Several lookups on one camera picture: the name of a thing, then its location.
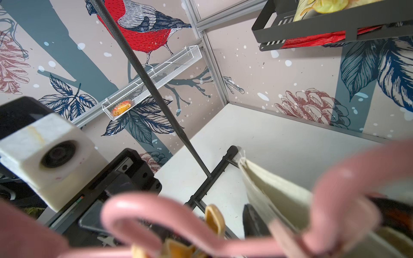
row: wire mesh shelf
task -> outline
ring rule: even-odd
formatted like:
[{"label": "wire mesh shelf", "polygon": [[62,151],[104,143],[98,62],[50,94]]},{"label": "wire mesh shelf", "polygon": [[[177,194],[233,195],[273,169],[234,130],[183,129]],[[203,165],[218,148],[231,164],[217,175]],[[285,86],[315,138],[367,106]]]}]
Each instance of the wire mesh shelf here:
[{"label": "wire mesh shelf", "polygon": [[[155,84],[156,89],[159,89],[201,58],[202,54],[197,45],[185,47],[184,50],[172,56],[168,61],[152,68],[148,72],[148,75]],[[106,101],[102,103],[102,109],[108,117],[114,121],[148,96],[150,96],[150,93],[139,78],[117,94],[106,99]],[[126,100],[131,102],[130,108],[122,114],[114,116],[112,110]]]}]

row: orange food item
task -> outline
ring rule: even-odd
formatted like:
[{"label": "orange food item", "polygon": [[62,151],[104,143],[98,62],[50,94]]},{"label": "orange food item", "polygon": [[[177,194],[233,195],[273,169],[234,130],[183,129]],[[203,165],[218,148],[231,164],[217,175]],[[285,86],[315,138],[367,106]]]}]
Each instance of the orange food item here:
[{"label": "orange food item", "polygon": [[130,100],[125,100],[122,103],[119,103],[113,110],[112,110],[112,115],[113,116],[119,116],[126,110],[128,110],[132,106],[132,102]]}]

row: black metal pole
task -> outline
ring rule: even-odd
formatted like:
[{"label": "black metal pole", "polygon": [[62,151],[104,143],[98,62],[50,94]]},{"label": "black metal pole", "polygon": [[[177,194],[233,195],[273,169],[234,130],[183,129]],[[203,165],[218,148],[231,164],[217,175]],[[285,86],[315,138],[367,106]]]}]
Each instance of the black metal pole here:
[{"label": "black metal pole", "polygon": [[110,15],[109,11],[106,9],[104,3],[101,0],[90,0],[93,7],[96,9],[97,14],[102,18],[103,22],[107,26],[109,32],[112,34],[113,38],[116,40],[118,45],[121,47],[122,51],[125,53],[126,57],[128,58],[129,62],[131,62],[132,66],[142,79],[142,82],[145,84],[148,91],[151,93],[152,97],[158,103],[159,107],[163,111],[166,118],[171,123],[172,127],[174,128],[178,137],[182,140],[185,146],[188,148],[189,152],[194,156],[195,160],[198,162],[204,173],[208,178],[211,178],[211,173],[208,171],[207,167],[205,166],[204,162],[202,161],[201,157],[195,151],[194,147],[192,146],[191,142],[189,141],[188,136],[186,136],[185,132],[179,125],[178,121],[176,120],[175,116],[169,110],[168,106],[164,102],[159,91],[156,89],[154,83],[152,82],[151,78],[146,73],[145,69],[139,62],[139,59],[136,57],[135,53],[133,52],[131,46],[126,41],[125,37],[122,35],[121,30],[117,26],[116,22],[113,20],[112,16]]}]

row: black metal stand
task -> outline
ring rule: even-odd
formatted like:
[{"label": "black metal stand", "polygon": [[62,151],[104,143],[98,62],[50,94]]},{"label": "black metal stand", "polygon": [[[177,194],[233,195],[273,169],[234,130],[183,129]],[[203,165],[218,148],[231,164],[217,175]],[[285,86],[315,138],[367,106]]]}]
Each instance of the black metal stand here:
[{"label": "black metal stand", "polygon": [[[133,68],[136,70],[142,82],[145,84],[146,88],[148,88],[149,92],[151,93],[152,97],[155,99],[159,107],[161,108],[162,112],[166,116],[166,118],[171,123],[172,127],[174,128],[176,134],[188,148],[190,153],[193,155],[195,160],[198,162],[199,166],[202,168],[204,173],[207,176],[207,179],[201,185],[201,187],[195,192],[194,195],[191,196],[189,201],[186,203],[189,207],[194,209],[198,206],[203,212],[205,212],[205,204],[202,202],[202,198],[207,194],[208,190],[212,187],[218,177],[222,174],[228,164],[233,164],[234,166],[238,167],[237,164],[232,160],[235,155],[238,153],[238,148],[236,146],[231,146],[227,154],[222,157],[222,160],[219,162],[217,167],[210,173],[205,166],[204,162],[195,151],[194,147],[192,146],[189,138],[179,125],[178,121],[176,120],[175,116],[172,114],[164,99],[162,98],[159,91],[156,89],[155,85],[153,84],[152,80],[146,73],[145,69],[143,68],[142,64],[139,62],[138,58],[136,57],[135,53],[133,52],[132,48],[126,41],[125,37],[122,35],[118,25],[111,17],[109,11],[106,9],[102,0],[90,0],[93,7],[96,9],[97,14],[102,18],[104,24],[108,28],[109,32],[112,34],[113,38],[121,47],[122,51],[125,53],[126,57],[128,58],[129,62],[131,62]],[[228,228],[226,229],[227,237],[234,238],[236,237],[231,230]]]},{"label": "black metal stand", "polygon": [[234,145],[231,146],[228,149],[227,154],[224,157],[222,157],[222,160],[212,171],[212,178],[207,178],[198,188],[198,190],[194,193],[194,195],[191,196],[189,201],[187,201],[185,204],[188,205],[191,209],[194,209],[196,206],[198,206],[202,210],[203,208],[200,207],[200,205],[198,205],[199,202],[207,194],[209,189],[212,187],[212,185],[215,183],[218,177],[222,174],[222,172],[225,170],[228,164],[234,162],[232,159],[235,157],[235,155],[237,155],[237,153],[238,148]]}]

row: black metal rack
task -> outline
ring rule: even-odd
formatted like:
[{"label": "black metal rack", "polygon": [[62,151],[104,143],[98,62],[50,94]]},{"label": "black metal rack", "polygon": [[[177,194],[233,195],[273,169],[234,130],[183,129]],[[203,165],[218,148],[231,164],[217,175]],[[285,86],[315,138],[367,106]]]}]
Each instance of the black metal rack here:
[{"label": "black metal rack", "polygon": [[[412,0],[383,0],[334,13],[294,21],[298,0],[268,0],[252,26],[260,51],[283,47],[287,39],[345,31],[345,40],[337,43],[374,40],[413,35],[413,25],[389,24],[413,20]],[[277,17],[271,27],[264,28],[271,15]],[[358,29],[383,25],[381,29],[357,35]]]},{"label": "black metal rack", "polygon": [[202,202],[202,198],[207,194],[208,190],[212,187],[218,177],[222,174],[228,164],[232,164],[236,167],[237,164],[232,160],[235,155],[238,153],[238,148],[236,146],[231,146],[226,155],[222,157],[222,160],[219,164],[215,167],[215,169],[210,173],[205,166],[204,162],[202,161],[201,157],[195,151],[194,147],[192,146],[188,136],[185,134],[181,126],[179,125],[178,121],[176,120],[175,116],[172,114],[164,99],[162,98],[159,91],[156,89],[154,83],[146,73],[145,69],[143,68],[142,64],[139,62],[138,58],[136,57],[135,53],[133,52],[132,48],[126,41],[125,37],[122,35],[122,32],[119,30],[116,22],[111,17],[109,11],[106,9],[104,3],[101,0],[90,0],[93,7],[96,9],[97,14],[102,18],[103,22],[107,26],[109,32],[112,34],[116,42],[121,47],[122,51],[125,53],[126,57],[128,58],[129,62],[131,62],[132,66],[142,79],[142,82],[146,85],[149,92],[151,93],[152,97],[155,99],[159,107],[161,108],[162,112],[166,116],[166,118],[171,123],[172,127],[174,128],[178,137],[182,140],[185,146],[188,148],[190,153],[193,155],[195,160],[198,162],[204,173],[206,174],[207,178],[199,187],[199,189],[191,196],[189,201],[186,203],[191,209],[194,209],[198,206],[202,211],[205,211],[205,206]]}]

